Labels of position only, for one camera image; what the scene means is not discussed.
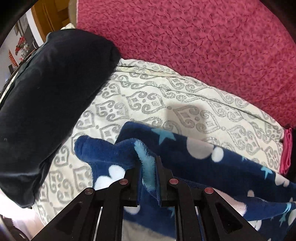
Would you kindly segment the pink folded garment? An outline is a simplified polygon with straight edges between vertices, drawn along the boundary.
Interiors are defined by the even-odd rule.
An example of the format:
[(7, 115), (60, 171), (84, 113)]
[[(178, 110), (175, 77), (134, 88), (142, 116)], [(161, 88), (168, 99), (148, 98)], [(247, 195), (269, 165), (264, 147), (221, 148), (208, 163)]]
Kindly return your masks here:
[(284, 129), (283, 151), (280, 160), (280, 174), (286, 176), (291, 166), (292, 155), (292, 128)]

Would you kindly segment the navy fleece star pants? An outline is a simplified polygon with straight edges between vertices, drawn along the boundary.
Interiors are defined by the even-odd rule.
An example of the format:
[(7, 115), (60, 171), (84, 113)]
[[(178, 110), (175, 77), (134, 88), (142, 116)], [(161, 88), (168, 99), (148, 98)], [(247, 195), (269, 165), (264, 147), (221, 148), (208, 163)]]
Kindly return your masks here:
[(283, 240), (295, 229), (295, 184), (225, 148), (128, 122), (114, 144), (80, 136), (74, 152), (90, 165), (95, 190), (123, 178), (140, 162), (141, 198), (137, 207), (125, 208), (124, 219), (167, 237), (175, 236), (175, 213), (159, 206), (156, 157), (190, 187), (212, 187), (267, 240)]

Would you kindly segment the red flower decoration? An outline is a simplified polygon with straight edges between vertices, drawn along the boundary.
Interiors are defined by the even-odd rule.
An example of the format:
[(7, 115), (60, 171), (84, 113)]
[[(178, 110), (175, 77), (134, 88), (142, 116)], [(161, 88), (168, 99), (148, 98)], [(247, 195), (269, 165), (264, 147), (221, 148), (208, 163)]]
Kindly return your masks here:
[(30, 46), (27, 43), (26, 39), (24, 36), (20, 37), (18, 40), (18, 44), (16, 45), (15, 48), (15, 54), (17, 55), (20, 51), (25, 51), (26, 53), (29, 52)]

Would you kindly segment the grey patterned seat cover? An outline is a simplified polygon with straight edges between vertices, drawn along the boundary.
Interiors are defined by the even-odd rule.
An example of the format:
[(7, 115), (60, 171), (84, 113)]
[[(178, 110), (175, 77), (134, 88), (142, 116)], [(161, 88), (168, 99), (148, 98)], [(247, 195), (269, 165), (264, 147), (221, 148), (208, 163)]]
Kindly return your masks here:
[(43, 223), (94, 183), (90, 166), (74, 154), (77, 138), (89, 135), (114, 143), (128, 121), (215, 144), (280, 171), (284, 130), (270, 115), (168, 67), (120, 60), (53, 159), (34, 205)]

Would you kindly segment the black cushion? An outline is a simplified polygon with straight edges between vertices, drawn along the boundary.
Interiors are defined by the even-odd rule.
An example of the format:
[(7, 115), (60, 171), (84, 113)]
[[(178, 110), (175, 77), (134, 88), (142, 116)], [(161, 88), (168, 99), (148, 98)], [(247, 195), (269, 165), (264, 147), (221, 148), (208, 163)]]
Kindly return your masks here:
[(65, 29), (22, 66), (1, 106), (1, 190), (19, 207), (34, 204), (60, 145), (119, 60), (110, 40)]

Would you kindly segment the red patterned sofa backrest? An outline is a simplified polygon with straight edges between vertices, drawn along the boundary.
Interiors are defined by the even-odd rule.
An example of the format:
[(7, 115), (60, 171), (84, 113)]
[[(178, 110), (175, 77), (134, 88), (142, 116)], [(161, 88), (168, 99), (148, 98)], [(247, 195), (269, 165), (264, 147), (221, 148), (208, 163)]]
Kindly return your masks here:
[(260, 1), (79, 1), (77, 27), (295, 126), (295, 42)]

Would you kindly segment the wooden door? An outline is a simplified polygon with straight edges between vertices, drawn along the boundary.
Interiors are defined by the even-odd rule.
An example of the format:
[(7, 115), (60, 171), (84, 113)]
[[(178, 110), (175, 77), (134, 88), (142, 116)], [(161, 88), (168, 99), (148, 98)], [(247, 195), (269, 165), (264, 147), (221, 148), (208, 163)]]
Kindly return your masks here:
[(67, 0), (40, 0), (32, 6), (31, 12), (43, 41), (48, 33), (70, 23), (68, 6)]

